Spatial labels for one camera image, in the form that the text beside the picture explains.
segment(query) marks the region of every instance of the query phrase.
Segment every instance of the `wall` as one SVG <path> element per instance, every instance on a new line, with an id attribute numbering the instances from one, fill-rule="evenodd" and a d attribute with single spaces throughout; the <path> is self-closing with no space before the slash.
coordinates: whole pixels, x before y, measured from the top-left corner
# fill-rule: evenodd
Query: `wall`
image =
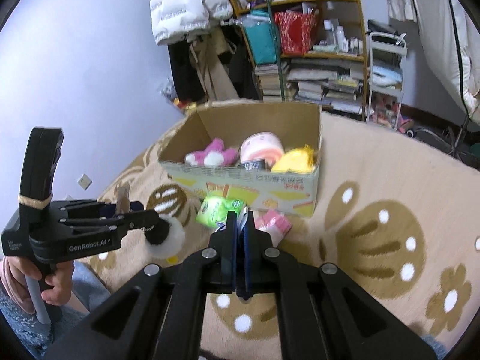
<path id="1" fill-rule="evenodd" d="M 181 117 L 157 93 L 169 74 L 149 0 L 21 0 L 0 32 L 0 227 L 18 206 L 32 127 L 65 134 L 55 198 L 94 198 Z"/>
<path id="2" fill-rule="evenodd" d="M 428 111 L 457 125 L 461 124 L 465 118 L 465 112 L 450 97 L 428 67 L 418 35 L 418 26 L 412 22 L 398 22 L 389 19 L 387 0 L 361 0 L 361 2 L 365 21 L 374 19 L 390 23 L 400 33 L 407 34 L 409 53 L 403 62 L 404 104 Z M 470 127 L 472 130 L 478 130 L 478 126 L 473 123 L 470 124 Z"/>

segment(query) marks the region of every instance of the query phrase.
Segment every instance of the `blue item on cart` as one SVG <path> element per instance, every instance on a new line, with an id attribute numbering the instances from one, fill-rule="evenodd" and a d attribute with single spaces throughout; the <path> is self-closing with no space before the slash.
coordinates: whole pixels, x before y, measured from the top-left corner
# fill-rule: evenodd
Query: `blue item on cart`
<path id="1" fill-rule="evenodd" d="M 268 17 L 268 12 L 260 10 L 253 10 L 251 14 L 253 16 Z M 270 23 L 265 22 L 265 24 L 246 27 L 245 33 L 256 65 L 273 64 L 277 61 Z"/>

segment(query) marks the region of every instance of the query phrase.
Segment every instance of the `purple plush toy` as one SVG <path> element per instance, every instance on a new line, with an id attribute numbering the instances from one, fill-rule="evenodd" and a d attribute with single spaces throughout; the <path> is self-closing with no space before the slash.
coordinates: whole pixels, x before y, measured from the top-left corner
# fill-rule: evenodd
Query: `purple plush toy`
<path id="1" fill-rule="evenodd" d="M 223 141 L 215 138 L 203 151 L 194 151 L 185 156 L 185 163 L 192 167 L 228 167 L 237 159 L 237 151 L 233 148 L 225 150 Z"/>

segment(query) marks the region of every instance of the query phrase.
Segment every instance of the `person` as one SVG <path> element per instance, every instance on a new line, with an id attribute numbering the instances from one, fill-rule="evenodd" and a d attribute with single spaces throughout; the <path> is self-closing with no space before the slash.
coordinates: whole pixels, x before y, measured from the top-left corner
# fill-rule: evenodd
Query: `person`
<path id="1" fill-rule="evenodd" d="M 45 278 L 53 288 L 43 291 L 42 299 L 61 307 L 62 319 L 52 325 L 43 325 L 35 316 L 26 276 L 39 280 L 42 275 L 26 258 L 7 256 L 0 261 L 0 311 L 36 359 L 41 359 L 50 344 L 110 296 L 85 264 L 79 261 L 59 263 L 55 273 Z"/>

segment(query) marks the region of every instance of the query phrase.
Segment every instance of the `white rolling cart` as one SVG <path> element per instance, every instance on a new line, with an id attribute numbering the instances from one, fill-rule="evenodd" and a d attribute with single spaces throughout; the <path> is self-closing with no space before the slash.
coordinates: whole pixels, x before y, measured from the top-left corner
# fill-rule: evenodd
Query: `white rolling cart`
<path id="1" fill-rule="evenodd" d="M 371 115 L 372 115 L 372 109 L 371 109 L 371 98 L 373 92 L 377 93 L 382 93 L 384 95 L 389 95 L 397 98 L 397 104 L 398 104 L 398 111 L 397 111 L 397 118 L 395 120 L 395 126 L 394 129 L 396 130 L 398 128 L 398 119 L 400 117 L 400 110 L 402 108 L 402 99 L 403 99 L 403 84 L 404 84 L 404 79 L 403 79 L 403 71 L 402 71 L 402 60 L 404 56 L 407 56 L 407 42 L 404 39 L 405 35 L 402 36 L 397 36 L 397 35 L 392 35 L 389 33 L 384 33 L 384 32 L 371 32 L 369 34 L 369 40 L 370 40 L 370 78 L 369 78 L 369 88 L 370 88 L 370 94 L 369 94 L 369 99 L 368 99 L 368 112 L 367 112 L 367 122 L 371 121 Z M 400 85 L 400 89 L 398 88 L 392 88 L 390 86 L 380 86 L 377 84 L 374 84 L 373 82 L 373 74 L 371 73 L 371 70 L 373 66 L 375 65 L 375 60 L 374 60 L 374 50 L 380 50 L 384 51 L 387 53 L 395 54 L 400 56 L 400 61 L 397 65 L 392 64 L 392 68 L 395 69 L 400 69 L 402 72 L 402 83 Z"/>

